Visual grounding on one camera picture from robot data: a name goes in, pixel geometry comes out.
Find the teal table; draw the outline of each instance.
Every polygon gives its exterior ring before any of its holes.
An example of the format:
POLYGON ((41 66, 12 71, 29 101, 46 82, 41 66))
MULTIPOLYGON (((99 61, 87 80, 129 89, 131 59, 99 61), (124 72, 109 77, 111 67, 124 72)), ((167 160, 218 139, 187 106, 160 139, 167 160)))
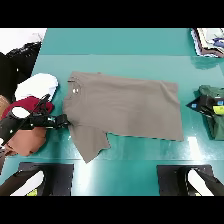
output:
POLYGON ((72 195, 159 195, 159 164, 210 164, 224 183, 224 142, 213 141, 202 115, 185 106, 199 85, 224 86, 224 63, 195 56, 188 29, 48 29, 33 74, 57 77, 54 115, 62 113, 73 70, 178 83, 185 140, 109 134, 111 149, 85 164, 68 130, 49 130, 36 154, 6 159, 0 184, 22 161, 74 164, 72 195))

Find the yellow sticker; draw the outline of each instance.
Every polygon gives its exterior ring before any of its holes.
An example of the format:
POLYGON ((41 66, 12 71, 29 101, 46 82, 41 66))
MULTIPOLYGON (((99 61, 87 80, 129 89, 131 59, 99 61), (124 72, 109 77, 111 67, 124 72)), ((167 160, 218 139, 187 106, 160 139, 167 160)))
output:
POLYGON ((37 196, 37 189, 34 189, 30 193, 28 193, 26 196, 37 196))
POLYGON ((224 106, 213 106, 213 110, 216 114, 224 114, 224 106))

